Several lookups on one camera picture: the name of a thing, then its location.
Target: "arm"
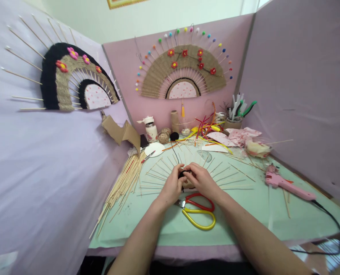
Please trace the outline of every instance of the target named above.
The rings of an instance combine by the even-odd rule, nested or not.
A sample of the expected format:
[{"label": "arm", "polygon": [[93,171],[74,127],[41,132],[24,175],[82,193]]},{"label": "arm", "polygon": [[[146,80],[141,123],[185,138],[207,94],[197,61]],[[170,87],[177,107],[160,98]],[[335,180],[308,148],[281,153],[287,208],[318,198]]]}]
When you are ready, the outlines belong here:
[{"label": "arm", "polygon": [[311,270],[271,231],[223,191],[208,171],[196,163],[184,175],[224,213],[243,252],[260,274],[312,274]]},{"label": "arm", "polygon": [[166,210],[173,205],[181,193],[185,177],[178,179],[181,167],[174,167],[159,196],[140,220],[127,242],[115,259],[108,275],[144,275],[154,254],[157,239]]}]

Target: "white bottle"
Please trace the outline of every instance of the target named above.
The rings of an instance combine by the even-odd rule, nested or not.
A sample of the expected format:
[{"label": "white bottle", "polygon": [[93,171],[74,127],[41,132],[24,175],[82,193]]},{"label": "white bottle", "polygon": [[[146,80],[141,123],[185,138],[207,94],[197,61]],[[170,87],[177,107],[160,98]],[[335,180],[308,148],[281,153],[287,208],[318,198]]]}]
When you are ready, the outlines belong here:
[{"label": "white bottle", "polygon": [[153,116],[148,116],[144,118],[143,120],[137,121],[138,123],[144,123],[146,124],[146,137],[148,142],[155,142],[157,141],[157,128]]}]

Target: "hand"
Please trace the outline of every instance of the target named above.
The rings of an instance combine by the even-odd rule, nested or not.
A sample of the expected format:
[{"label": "hand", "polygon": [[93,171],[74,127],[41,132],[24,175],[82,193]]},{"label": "hand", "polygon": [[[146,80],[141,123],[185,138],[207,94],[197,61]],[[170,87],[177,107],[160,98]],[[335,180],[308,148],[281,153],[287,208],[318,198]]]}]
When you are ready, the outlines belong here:
[{"label": "hand", "polygon": [[221,188],[213,180],[208,171],[198,164],[192,162],[184,167],[184,170],[192,171],[192,173],[184,172],[183,174],[194,184],[203,196],[214,200],[220,191],[222,192]]},{"label": "hand", "polygon": [[181,177],[178,179],[180,172],[183,171],[182,167],[185,164],[178,164],[174,167],[170,176],[167,178],[164,187],[162,188],[157,201],[159,201],[166,209],[173,205],[179,198],[181,193],[181,186],[183,182],[187,180],[186,177]]}]

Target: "forearm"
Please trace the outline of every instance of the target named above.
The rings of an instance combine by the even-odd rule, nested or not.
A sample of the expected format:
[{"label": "forearm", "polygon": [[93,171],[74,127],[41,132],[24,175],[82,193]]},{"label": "forearm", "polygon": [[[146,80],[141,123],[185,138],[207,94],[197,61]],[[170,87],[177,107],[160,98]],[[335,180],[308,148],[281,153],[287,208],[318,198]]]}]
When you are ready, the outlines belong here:
[{"label": "forearm", "polygon": [[272,232],[220,191],[213,199],[232,228],[239,245],[260,274],[311,274],[311,271]]},{"label": "forearm", "polygon": [[108,275],[144,275],[154,254],[166,207],[155,200],[115,259]]}]

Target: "lavender partition board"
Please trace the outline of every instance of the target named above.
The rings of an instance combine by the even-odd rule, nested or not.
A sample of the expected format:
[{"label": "lavender partition board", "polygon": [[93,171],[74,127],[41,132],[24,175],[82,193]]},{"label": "lavender partition board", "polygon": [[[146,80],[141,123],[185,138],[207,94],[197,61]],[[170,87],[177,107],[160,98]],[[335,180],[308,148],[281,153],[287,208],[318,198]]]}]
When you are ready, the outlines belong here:
[{"label": "lavender partition board", "polygon": [[[39,80],[39,70],[4,49],[8,45],[41,66],[42,58],[6,26],[45,54],[47,49],[18,17],[50,46],[31,13],[59,42],[45,13],[20,0],[0,0],[0,67]],[[68,27],[61,27],[74,43]],[[72,31],[77,45],[109,72],[101,45]],[[22,112],[19,108],[42,107],[42,102],[13,95],[41,98],[40,86],[0,69],[0,255],[18,251],[12,274],[75,275],[128,146],[119,147],[103,133],[97,110]],[[128,119],[121,101],[104,110],[120,125]]]},{"label": "lavender partition board", "polygon": [[[214,101],[217,111],[221,111],[220,105],[223,106],[223,102],[231,103],[252,17],[252,14],[243,15],[194,27],[200,28],[198,37],[196,39],[193,37],[194,41],[199,41],[202,31],[205,31],[207,34],[210,33],[212,36],[211,39],[204,37],[200,47],[208,49],[212,39],[216,38],[216,42],[222,43],[222,48],[226,48],[224,56],[229,54],[230,57],[221,64],[223,65],[224,71],[227,71],[230,67],[233,68],[231,73],[226,74],[227,81],[229,81],[230,76],[233,76],[233,79],[221,90],[197,98],[184,99],[187,121],[193,121],[195,117],[203,119],[204,115],[211,114],[213,112],[212,101]],[[143,58],[149,50],[153,50],[152,46],[154,44],[157,45],[157,50],[160,54],[162,53],[162,48],[157,41],[159,38],[163,38],[164,34],[165,33],[158,33],[136,38],[138,48]],[[184,33],[182,32],[180,35],[180,42],[184,41]],[[164,48],[168,49],[165,40],[163,41],[163,44]],[[104,44],[104,49],[118,83],[120,84],[120,90],[137,131],[139,133],[144,132],[145,128],[143,124],[137,124],[136,121],[142,120],[146,116],[154,117],[155,124],[159,131],[164,127],[171,127],[170,111],[177,110],[178,113],[180,113],[181,100],[152,99],[140,96],[135,91],[135,83],[138,79],[137,73],[139,72],[139,66],[141,65],[139,58],[136,56],[137,48],[135,39],[106,43]],[[221,49],[217,49],[216,57],[221,52]]]},{"label": "lavender partition board", "polygon": [[340,1],[260,9],[240,92],[258,101],[245,126],[294,139],[274,154],[340,201]]}]

